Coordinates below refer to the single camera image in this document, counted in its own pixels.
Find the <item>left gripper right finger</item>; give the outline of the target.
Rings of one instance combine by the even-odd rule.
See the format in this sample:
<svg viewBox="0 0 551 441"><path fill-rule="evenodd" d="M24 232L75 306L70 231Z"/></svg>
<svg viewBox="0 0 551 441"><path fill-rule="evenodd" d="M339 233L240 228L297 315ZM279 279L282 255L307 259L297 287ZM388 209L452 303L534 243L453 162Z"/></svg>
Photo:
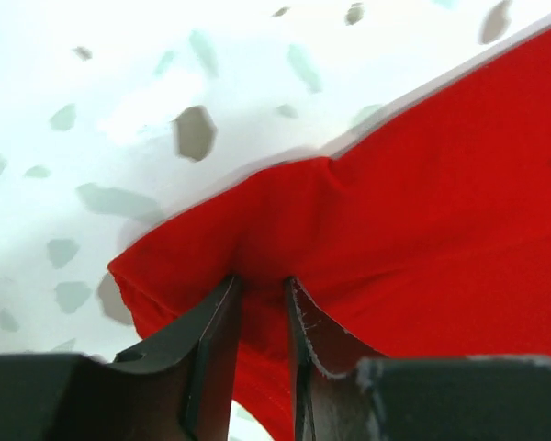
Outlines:
<svg viewBox="0 0 551 441"><path fill-rule="evenodd" d="M551 440L551 358L389 358L285 284L297 440Z"/></svg>

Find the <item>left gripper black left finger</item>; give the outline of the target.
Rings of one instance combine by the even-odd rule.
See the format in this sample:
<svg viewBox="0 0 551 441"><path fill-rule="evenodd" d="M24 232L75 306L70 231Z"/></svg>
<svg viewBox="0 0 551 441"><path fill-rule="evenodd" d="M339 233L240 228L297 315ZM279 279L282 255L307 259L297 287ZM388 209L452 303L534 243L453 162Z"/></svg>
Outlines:
<svg viewBox="0 0 551 441"><path fill-rule="evenodd" d="M110 363L0 355L0 441L226 439L241 304L241 281L227 277Z"/></svg>

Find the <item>red t shirt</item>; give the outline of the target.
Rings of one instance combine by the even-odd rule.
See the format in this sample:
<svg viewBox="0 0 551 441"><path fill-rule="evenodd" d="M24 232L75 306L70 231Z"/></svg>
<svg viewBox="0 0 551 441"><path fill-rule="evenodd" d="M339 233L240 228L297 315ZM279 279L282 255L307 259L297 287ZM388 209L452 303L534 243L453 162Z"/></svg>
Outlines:
<svg viewBox="0 0 551 441"><path fill-rule="evenodd" d="M551 29L332 159L264 169L109 263L148 337L244 284L234 398L293 436L283 283L387 356L551 356Z"/></svg>

